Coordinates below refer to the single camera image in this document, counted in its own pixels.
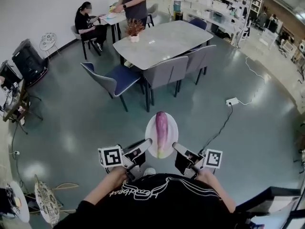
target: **grey t-shirt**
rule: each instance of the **grey t-shirt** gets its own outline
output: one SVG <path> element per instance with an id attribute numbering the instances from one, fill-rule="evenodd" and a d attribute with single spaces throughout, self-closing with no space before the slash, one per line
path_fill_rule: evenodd
<path id="1" fill-rule="evenodd" d="M 130 2 L 132 0 L 123 0 L 123 4 Z M 134 5 L 132 7 L 126 8 L 126 17 L 128 19 L 136 19 L 141 20 L 147 17 L 147 8 L 146 8 L 146 0 Z"/>

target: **marble table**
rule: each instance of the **marble table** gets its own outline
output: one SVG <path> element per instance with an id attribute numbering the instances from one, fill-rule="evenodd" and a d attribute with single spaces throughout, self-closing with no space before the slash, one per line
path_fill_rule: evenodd
<path id="1" fill-rule="evenodd" d="M 140 41 L 128 37 L 116 42 L 116 51 L 141 70 L 178 56 L 213 37 L 207 31 L 184 21 L 173 21 L 140 32 Z"/>

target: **blue chair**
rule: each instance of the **blue chair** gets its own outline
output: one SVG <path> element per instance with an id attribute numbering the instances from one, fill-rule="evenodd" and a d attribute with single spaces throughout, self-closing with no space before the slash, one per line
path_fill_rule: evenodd
<path id="1" fill-rule="evenodd" d="M 194 25 L 194 26 L 197 26 L 197 27 L 199 27 L 199 28 L 201 28 L 201 29 L 203 29 L 203 30 L 206 30 L 206 27 L 207 27 L 207 23 L 206 23 L 205 21 L 199 19 L 199 18 L 195 18 L 195 19 L 191 20 L 189 23 L 192 24 L 192 25 Z M 200 48 L 200 47 L 201 47 L 201 45 L 199 45 L 199 46 L 197 46 L 197 47 L 194 47 L 194 48 L 192 48 L 192 49 L 190 50 L 190 52 L 191 52 L 191 51 L 194 51 L 194 50 L 196 50 L 196 49 L 198 49 L 198 48 Z"/>
<path id="2" fill-rule="evenodd" d="M 126 112 L 128 112 L 122 94 L 140 80 L 140 73 L 133 72 L 126 66 L 118 65 L 113 70 L 102 76 L 94 72 L 94 66 L 92 63 L 86 62 L 81 63 L 81 65 L 98 84 L 108 91 L 111 98 L 120 97 Z"/>

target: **potted plant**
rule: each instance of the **potted plant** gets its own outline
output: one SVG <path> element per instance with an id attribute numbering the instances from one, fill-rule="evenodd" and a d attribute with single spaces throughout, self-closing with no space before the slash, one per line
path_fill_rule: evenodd
<path id="1" fill-rule="evenodd" d="M 127 20 L 126 34 L 129 35 L 131 42 L 138 42 L 140 40 L 139 32 L 143 31 L 144 27 L 139 20 Z"/>

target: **white plate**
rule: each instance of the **white plate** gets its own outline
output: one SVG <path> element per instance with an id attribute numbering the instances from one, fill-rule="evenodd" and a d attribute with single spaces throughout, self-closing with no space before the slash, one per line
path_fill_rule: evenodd
<path id="1" fill-rule="evenodd" d="M 168 136 L 166 142 L 166 149 L 164 152 L 164 156 L 160 158 L 167 158 L 174 151 L 173 143 L 178 142 L 178 126 L 175 122 L 174 118 L 166 113 L 167 121 L 168 121 Z M 145 139 L 150 138 L 152 140 L 152 145 L 148 149 L 152 156 L 158 158 L 158 144 L 157 144 L 157 130 L 156 130 L 156 115 L 151 118 L 149 121 L 146 131 L 145 131 Z"/>
<path id="2" fill-rule="evenodd" d="M 116 13 L 110 13 L 110 14 L 108 14 L 108 16 L 107 16 L 108 19 L 113 19 L 113 18 L 115 18 L 115 17 L 117 17 L 117 14 L 116 14 Z"/>
<path id="3" fill-rule="evenodd" d="M 25 199 L 25 196 L 23 194 L 23 191 L 19 187 L 18 183 L 15 181 L 12 181 L 10 183 L 10 187 L 11 187 L 11 189 L 13 189 L 14 195 L 17 198 L 19 198 L 19 200 L 21 202 L 21 207 L 18 208 L 20 210 L 20 215 L 18 215 L 18 218 L 21 221 L 28 223 L 30 220 L 30 212 L 29 212 L 29 207 L 28 207 L 27 201 Z"/>

